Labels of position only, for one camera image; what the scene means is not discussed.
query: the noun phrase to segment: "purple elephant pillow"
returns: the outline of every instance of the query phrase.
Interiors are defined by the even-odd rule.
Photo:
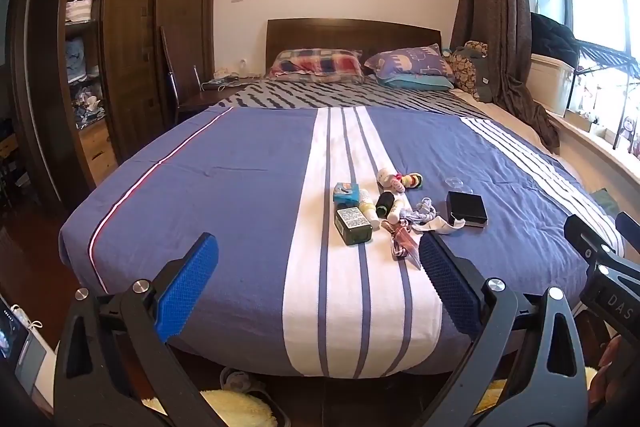
[[[451,67],[440,55],[437,44],[423,48],[405,48],[374,55],[364,64],[375,71],[376,76],[386,80],[398,74],[437,74],[453,77]]]

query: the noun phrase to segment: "wardrobe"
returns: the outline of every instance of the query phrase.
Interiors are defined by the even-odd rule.
[[[160,27],[180,25],[212,78],[213,0],[11,0],[17,137],[42,203],[71,213],[167,131],[174,94]]]

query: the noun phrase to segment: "window sill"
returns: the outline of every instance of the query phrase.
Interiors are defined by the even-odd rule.
[[[584,146],[610,164],[621,176],[640,186],[640,160],[638,158],[628,152],[614,150],[613,146],[605,139],[578,129],[556,113],[550,111],[547,113],[556,128],[571,133]]]

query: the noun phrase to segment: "mattress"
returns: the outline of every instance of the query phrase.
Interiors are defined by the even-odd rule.
[[[514,290],[556,285],[577,303],[586,263],[563,237],[570,214],[622,252],[579,183],[493,121],[389,107],[213,107],[100,184],[62,227],[60,254],[91,291],[116,293],[210,232],[220,262],[175,346],[272,375],[450,371],[468,338],[427,275],[392,259],[385,230],[346,247],[334,227],[333,185],[358,182],[375,197],[381,167],[423,174],[405,205],[428,196],[444,212],[451,176],[480,194],[489,225],[444,241]]]
[[[321,84],[305,82],[257,82],[218,104],[220,107],[271,109],[318,107],[395,107],[484,118],[484,113],[449,91],[391,89],[375,82]]]

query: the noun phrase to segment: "blue gripper pad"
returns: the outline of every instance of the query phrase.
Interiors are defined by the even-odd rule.
[[[480,302],[452,258],[431,232],[422,234],[420,263],[456,329],[474,340],[481,330]]]
[[[616,230],[624,237],[629,244],[640,251],[640,225],[636,223],[628,214],[620,212],[616,217]]]
[[[203,233],[158,300],[156,333],[164,343],[169,337],[180,335],[217,265],[218,242],[209,233]]]

